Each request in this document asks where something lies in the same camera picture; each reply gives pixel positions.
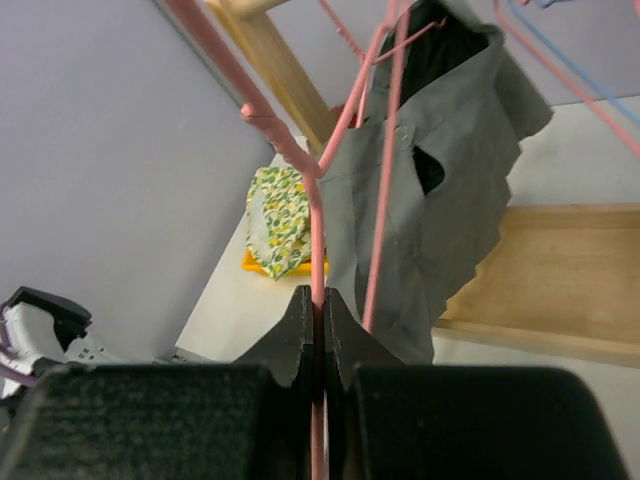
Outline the blue hanger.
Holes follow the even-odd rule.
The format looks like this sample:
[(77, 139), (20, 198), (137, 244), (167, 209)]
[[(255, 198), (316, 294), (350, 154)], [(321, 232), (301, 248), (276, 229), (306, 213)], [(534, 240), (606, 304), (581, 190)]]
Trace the blue hanger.
[(637, 1), (508, 1), (510, 14), (632, 125), (639, 110)]

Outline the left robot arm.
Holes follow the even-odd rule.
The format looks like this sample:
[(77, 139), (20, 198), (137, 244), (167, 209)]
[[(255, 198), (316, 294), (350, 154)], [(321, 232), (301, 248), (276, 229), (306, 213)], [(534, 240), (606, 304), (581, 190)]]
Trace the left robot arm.
[(90, 331), (92, 314), (67, 298), (21, 286), (1, 304), (1, 400), (34, 386), (58, 364), (123, 359)]

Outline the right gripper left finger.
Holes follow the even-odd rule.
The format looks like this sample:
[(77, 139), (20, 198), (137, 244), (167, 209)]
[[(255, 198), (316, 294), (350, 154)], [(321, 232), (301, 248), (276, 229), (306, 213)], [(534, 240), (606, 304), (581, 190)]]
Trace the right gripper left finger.
[(313, 323), (311, 288), (298, 286), (281, 319), (234, 364), (263, 366), (278, 385), (292, 387), (300, 375), (308, 377), (312, 370)]

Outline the lemon print skirt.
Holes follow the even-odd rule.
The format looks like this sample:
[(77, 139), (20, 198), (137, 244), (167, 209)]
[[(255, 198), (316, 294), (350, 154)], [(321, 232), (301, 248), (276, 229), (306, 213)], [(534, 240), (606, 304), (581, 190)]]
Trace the lemon print skirt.
[(310, 259), (310, 204), (297, 170), (257, 169), (245, 212), (247, 250), (268, 277), (278, 280)]

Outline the grey skirt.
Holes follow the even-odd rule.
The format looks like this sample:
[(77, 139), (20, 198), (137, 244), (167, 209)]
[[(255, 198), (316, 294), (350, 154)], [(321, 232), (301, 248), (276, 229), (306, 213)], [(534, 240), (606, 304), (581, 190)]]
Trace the grey skirt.
[(395, 137), (373, 336), (406, 363), (433, 358), (447, 300), (499, 241), (520, 144), (552, 112), (502, 31), (463, 1), (411, 9), (397, 119), (392, 61), (373, 71), (362, 126), (346, 132), (319, 190), (328, 283), (360, 318), (371, 264), (385, 134)]

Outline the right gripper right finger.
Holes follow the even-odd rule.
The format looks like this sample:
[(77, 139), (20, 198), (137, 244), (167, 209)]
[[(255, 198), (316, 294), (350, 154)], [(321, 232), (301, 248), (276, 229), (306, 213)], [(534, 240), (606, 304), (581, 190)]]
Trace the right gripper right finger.
[(323, 315), (327, 390), (348, 390), (359, 368), (403, 366), (354, 319), (337, 289), (325, 289)]

